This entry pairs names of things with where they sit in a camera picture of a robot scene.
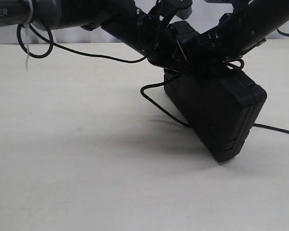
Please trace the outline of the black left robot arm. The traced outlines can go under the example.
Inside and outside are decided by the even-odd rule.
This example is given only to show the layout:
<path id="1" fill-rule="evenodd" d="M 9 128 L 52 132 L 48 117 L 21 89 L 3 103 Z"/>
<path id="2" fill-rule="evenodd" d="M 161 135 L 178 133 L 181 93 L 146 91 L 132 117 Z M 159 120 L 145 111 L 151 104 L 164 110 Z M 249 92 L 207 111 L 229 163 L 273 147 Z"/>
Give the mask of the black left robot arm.
<path id="1" fill-rule="evenodd" d="M 191 5 L 186 0 L 158 0 L 145 13 L 133 0 L 0 0 L 0 27 L 30 24 L 47 32 L 100 28 L 152 65 L 181 72 L 187 59 L 169 21 Z"/>

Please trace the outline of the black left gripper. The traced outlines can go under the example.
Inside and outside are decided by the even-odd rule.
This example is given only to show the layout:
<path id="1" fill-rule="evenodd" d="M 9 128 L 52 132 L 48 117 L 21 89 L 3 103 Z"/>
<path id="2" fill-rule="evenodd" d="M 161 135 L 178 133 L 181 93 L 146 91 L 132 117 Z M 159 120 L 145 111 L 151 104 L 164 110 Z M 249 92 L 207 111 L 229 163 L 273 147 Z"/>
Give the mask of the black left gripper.
<path id="1" fill-rule="evenodd" d="M 191 0 L 157 0 L 149 13 L 137 10 L 138 38 L 150 64 L 168 70 L 182 70 L 186 66 L 179 51 L 178 32 L 170 21 L 174 16 L 187 19 L 192 4 Z"/>

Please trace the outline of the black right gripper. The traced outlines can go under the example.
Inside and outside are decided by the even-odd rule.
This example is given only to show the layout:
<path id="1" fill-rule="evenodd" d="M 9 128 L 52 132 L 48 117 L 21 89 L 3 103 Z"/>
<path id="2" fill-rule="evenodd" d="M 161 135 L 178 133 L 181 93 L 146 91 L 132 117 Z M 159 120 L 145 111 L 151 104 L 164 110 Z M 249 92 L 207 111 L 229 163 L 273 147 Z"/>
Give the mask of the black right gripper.
<path id="1" fill-rule="evenodd" d="M 243 69 L 243 60 L 221 45 L 213 31 L 183 33 L 184 72 L 228 72 Z"/>

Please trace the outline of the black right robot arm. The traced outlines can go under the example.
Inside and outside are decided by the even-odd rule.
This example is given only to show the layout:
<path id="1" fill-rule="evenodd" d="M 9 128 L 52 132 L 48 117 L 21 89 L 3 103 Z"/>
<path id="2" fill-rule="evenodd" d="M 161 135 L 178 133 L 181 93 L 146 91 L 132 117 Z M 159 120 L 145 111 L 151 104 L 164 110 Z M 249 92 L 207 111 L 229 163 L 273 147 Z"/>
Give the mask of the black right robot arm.
<path id="1" fill-rule="evenodd" d="M 242 58 L 289 21 L 289 0 L 233 0 L 231 3 L 232 13 L 224 14 L 215 27 L 188 42 L 186 56 L 195 69 Z"/>

